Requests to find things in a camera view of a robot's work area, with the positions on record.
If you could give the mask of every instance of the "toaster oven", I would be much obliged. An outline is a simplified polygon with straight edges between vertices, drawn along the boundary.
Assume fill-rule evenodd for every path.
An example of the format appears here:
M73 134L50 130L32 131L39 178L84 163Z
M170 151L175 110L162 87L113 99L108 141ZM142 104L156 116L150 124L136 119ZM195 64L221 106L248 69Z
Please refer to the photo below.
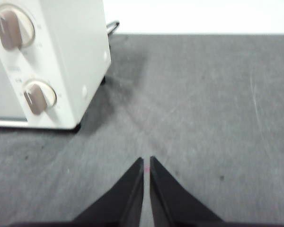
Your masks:
M0 127L76 127L110 63L102 0L0 0Z

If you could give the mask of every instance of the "brown knob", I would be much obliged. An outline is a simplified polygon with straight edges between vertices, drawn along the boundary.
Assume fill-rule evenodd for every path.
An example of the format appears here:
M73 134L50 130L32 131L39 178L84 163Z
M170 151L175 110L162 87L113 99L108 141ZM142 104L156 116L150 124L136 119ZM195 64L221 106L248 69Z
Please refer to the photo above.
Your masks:
M0 38L6 50L12 50L22 45L18 17L11 10L0 12Z

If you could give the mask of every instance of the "white wall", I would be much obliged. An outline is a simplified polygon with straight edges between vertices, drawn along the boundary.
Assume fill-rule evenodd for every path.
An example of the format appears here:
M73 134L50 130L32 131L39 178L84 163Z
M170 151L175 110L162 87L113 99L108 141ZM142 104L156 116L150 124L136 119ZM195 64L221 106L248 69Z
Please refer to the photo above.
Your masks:
M284 34L284 0L104 0L119 33Z

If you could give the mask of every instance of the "gray mat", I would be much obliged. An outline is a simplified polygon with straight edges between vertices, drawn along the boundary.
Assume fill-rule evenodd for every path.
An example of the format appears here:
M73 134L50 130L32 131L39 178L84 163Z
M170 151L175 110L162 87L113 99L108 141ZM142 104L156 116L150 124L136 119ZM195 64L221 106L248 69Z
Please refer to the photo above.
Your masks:
M77 134L0 129L0 225L71 220L151 155L223 219L284 223L284 36L111 46ZM153 226L148 180L141 226Z

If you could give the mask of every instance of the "black object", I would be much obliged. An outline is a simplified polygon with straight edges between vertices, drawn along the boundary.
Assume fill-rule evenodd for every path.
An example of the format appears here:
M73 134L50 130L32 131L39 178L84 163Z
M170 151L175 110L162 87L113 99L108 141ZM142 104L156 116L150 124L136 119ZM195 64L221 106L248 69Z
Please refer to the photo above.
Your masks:
M151 157L151 206L155 227L281 227L227 223L187 192Z
M11 227L137 227L143 201L143 159L138 158L118 182L72 222L20 223Z
M105 85L106 84L106 78L103 77L103 80L101 81L101 84L100 85Z
M143 159L138 158L119 181L72 222L21 223L11 227L137 227L143 200ZM187 192L151 157L151 206L155 227L284 227L224 222Z

